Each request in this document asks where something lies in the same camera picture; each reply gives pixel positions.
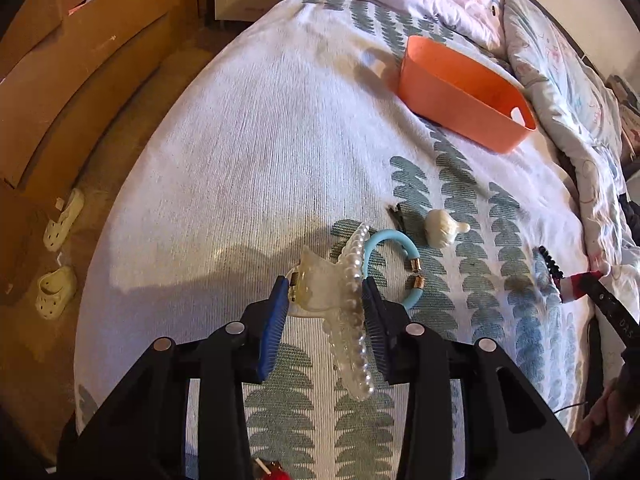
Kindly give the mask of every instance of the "black cable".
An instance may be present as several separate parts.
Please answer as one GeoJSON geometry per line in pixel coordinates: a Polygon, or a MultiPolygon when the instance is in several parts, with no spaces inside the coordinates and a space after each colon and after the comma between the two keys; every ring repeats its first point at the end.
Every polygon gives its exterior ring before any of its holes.
{"type": "Polygon", "coordinates": [[[396,208],[393,208],[393,206],[389,206],[389,208],[387,208],[387,211],[389,212],[389,215],[391,216],[394,224],[396,224],[396,228],[398,229],[398,231],[406,234],[406,230],[404,229],[404,218],[402,218],[402,210],[400,209],[400,206],[397,205],[396,208]]]}
{"type": "Polygon", "coordinates": [[[588,400],[584,400],[583,402],[576,402],[575,404],[569,404],[568,406],[565,406],[564,408],[560,408],[559,410],[555,410],[554,411],[554,415],[556,413],[561,412],[562,410],[568,410],[569,408],[575,408],[576,406],[584,406],[585,404],[588,404],[588,400]]]}

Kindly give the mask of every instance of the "clear hair claw clip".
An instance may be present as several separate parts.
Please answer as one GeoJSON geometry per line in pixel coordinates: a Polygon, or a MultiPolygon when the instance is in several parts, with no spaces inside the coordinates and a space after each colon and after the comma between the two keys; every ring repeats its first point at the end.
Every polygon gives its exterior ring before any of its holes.
{"type": "Polygon", "coordinates": [[[362,309],[362,263],[368,238],[369,226],[360,224],[335,264],[305,246],[300,263],[287,275],[289,315],[323,319],[322,330],[329,338],[342,384],[355,400],[366,400],[374,391],[362,309]]]}

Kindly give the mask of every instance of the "bed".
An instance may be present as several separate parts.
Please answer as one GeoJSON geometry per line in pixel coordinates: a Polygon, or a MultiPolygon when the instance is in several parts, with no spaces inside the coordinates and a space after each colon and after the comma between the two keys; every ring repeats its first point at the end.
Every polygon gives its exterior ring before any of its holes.
{"type": "MultiPolygon", "coordinates": [[[[197,76],[124,183],[88,272],[74,365],[79,431],[153,339],[206,337],[266,297],[304,245],[335,259],[361,222],[395,228],[390,206],[422,256],[425,293],[412,317],[463,342],[493,337],[553,409],[582,398],[593,311],[584,299],[561,304],[537,247],[566,274],[608,267],[613,290],[637,304],[638,248],[616,201],[620,118],[537,7],[501,5],[504,59],[443,16],[379,0],[284,0],[197,76]],[[519,86],[539,129],[496,155],[411,113],[394,93],[411,35],[519,86]],[[422,220],[432,208],[470,231],[450,248],[429,248],[422,220]]],[[[370,275],[387,298],[404,295],[409,274],[390,244],[370,275]]],[[[408,390],[389,387],[373,366],[372,375],[374,395],[352,400],[321,320],[289,317],[276,370],[245,387],[252,451],[296,479],[394,478],[408,390]]],[[[192,384],[193,477],[197,398],[192,384]]],[[[578,412],[558,414],[568,431],[578,412]]],[[[454,423],[457,478],[460,410],[454,423]]]]}

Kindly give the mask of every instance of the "brown carpet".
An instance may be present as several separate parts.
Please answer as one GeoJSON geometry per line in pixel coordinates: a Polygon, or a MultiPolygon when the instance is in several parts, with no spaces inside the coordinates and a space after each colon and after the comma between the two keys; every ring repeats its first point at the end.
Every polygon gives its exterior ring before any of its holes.
{"type": "Polygon", "coordinates": [[[58,267],[56,253],[34,240],[37,264],[31,285],[17,303],[0,306],[0,406],[27,441],[54,463],[63,426],[74,410],[73,355],[86,272],[111,205],[162,118],[200,70],[234,37],[201,30],[164,60],[120,111],[88,159],[77,187],[85,204],[60,256],[78,277],[78,293],[58,320],[42,319],[34,307],[36,280],[58,267]]]}

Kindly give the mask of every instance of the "blue bracelet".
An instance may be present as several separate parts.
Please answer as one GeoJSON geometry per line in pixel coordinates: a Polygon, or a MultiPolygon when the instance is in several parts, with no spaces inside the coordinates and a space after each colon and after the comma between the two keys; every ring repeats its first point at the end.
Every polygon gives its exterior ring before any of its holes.
{"type": "MultiPolygon", "coordinates": [[[[411,238],[400,231],[396,231],[395,229],[382,229],[382,231],[377,231],[372,234],[369,240],[364,242],[364,263],[362,265],[362,272],[365,278],[369,275],[369,260],[373,249],[376,248],[376,245],[385,240],[392,240],[402,245],[407,257],[411,261],[411,268],[413,272],[422,270],[420,267],[420,253],[418,252],[418,248],[411,241],[411,238]]],[[[418,300],[420,300],[423,286],[424,278],[422,276],[417,276],[414,281],[414,288],[412,288],[409,295],[402,300],[402,306],[404,306],[407,311],[413,308],[415,304],[418,303],[418,300]]]]}

